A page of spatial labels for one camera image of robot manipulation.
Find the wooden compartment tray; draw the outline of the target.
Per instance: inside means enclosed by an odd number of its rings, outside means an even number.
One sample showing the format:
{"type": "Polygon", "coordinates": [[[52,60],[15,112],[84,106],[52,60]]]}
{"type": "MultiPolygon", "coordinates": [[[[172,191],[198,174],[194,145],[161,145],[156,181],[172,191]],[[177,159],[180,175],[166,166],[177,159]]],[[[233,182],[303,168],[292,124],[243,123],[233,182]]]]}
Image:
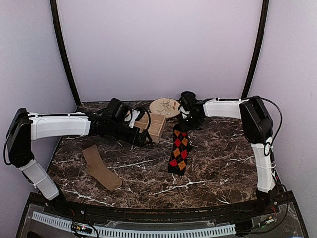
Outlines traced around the wooden compartment tray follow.
{"type": "MultiPolygon", "coordinates": [[[[148,133],[153,143],[159,143],[166,125],[166,116],[150,113],[151,124],[148,133]]],[[[145,130],[148,126],[148,115],[144,114],[139,121],[134,123],[134,126],[140,129],[140,132],[145,130]]]]}

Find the argyle black red orange sock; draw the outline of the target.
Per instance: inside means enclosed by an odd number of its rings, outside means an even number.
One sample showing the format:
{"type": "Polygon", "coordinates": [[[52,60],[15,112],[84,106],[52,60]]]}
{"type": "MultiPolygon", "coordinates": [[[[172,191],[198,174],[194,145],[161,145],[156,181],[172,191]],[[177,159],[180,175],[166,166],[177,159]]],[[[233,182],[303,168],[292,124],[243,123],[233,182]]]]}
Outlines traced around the argyle black red orange sock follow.
{"type": "Polygon", "coordinates": [[[179,124],[173,127],[173,147],[168,163],[168,172],[183,176],[186,171],[188,152],[191,150],[188,132],[179,124]]]}

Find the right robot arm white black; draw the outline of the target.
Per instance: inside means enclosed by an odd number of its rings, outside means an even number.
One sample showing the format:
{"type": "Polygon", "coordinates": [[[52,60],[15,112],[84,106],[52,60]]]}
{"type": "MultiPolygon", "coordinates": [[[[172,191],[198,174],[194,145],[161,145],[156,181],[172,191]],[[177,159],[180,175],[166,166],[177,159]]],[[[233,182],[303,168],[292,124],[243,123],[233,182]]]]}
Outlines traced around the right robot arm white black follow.
{"type": "Polygon", "coordinates": [[[193,92],[186,91],[181,94],[179,103],[179,124],[183,130],[198,128],[207,117],[240,119],[255,157],[257,191],[270,193],[274,189],[273,120],[261,97],[199,101],[193,92]]]}

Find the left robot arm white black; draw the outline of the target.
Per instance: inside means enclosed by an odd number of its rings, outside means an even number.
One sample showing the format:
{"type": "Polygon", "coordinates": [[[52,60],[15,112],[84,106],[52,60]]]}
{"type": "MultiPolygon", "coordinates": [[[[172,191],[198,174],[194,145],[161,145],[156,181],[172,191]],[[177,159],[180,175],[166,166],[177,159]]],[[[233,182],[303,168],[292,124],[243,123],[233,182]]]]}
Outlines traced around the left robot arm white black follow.
{"type": "Polygon", "coordinates": [[[70,206],[62,197],[56,183],[36,160],[31,142],[47,137],[106,136],[124,140],[134,146],[143,147],[152,142],[149,127],[135,126],[142,117],[142,109],[128,111],[123,115],[111,115],[105,110],[62,114],[30,113],[25,108],[17,110],[6,134],[3,158],[6,165],[21,170],[26,179],[51,201],[50,207],[59,216],[66,216],[70,206]]]}

